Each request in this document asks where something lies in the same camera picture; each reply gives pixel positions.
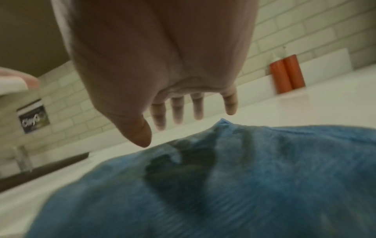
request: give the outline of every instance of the sink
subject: sink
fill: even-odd
[[[89,152],[79,154],[73,157],[69,157],[69,158],[57,161],[57,162],[49,163],[47,165],[34,168],[31,172],[22,172],[13,176],[0,179],[0,193],[8,189],[14,188],[16,186],[19,186],[21,184],[27,183],[31,180],[42,177],[46,174],[49,174],[59,169],[70,166],[74,163],[80,162],[84,159],[87,159],[88,156],[89,156]]]

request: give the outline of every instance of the blue fabric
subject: blue fabric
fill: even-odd
[[[376,131],[211,129],[108,160],[26,238],[376,237]]]

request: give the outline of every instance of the orange dispenser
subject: orange dispenser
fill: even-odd
[[[270,73],[274,79],[275,89],[278,94],[289,92],[293,89],[284,61],[273,54],[273,61],[269,65]]]
[[[299,61],[296,55],[291,55],[283,59],[283,61],[290,77],[290,82],[293,89],[305,87],[306,83],[304,82],[302,70],[300,69]]]

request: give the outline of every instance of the white countertop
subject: white countertop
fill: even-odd
[[[242,125],[332,124],[376,128],[375,92],[376,66],[372,66],[306,89],[241,107],[234,116],[219,114],[157,133],[153,136],[151,146],[200,132],[211,127],[221,118]],[[87,160],[2,193],[0,220],[3,223],[1,214],[18,216],[18,219],[0,224],[0,236],[24,233],[45,199],[56,189],[75,181],[107,159],[139,150],[141,148],[131,143],[113,146],[92,153]]]

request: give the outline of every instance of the poster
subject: poster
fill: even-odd
[[[17,109],[17,115],[25,134],[50,124],[40,99]]]

